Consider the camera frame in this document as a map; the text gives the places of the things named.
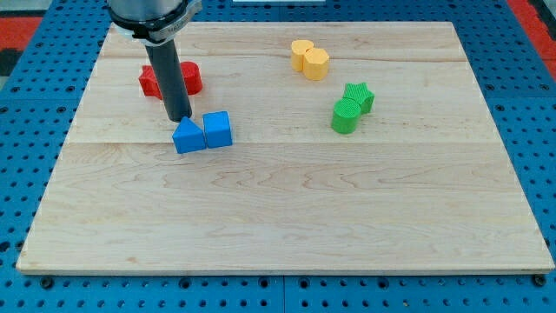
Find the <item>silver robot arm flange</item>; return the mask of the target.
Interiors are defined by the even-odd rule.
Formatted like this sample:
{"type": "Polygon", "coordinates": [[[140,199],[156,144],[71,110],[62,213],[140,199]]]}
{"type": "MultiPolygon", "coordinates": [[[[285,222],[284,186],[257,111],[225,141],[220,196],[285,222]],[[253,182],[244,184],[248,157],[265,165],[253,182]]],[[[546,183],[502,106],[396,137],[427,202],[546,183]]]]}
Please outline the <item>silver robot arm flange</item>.
{"type": "Polygon", "coordinates": [[[115,29],[146,46],[173,40],[202,10],[202,0],[107,0],[107,5],[115,29]]]}

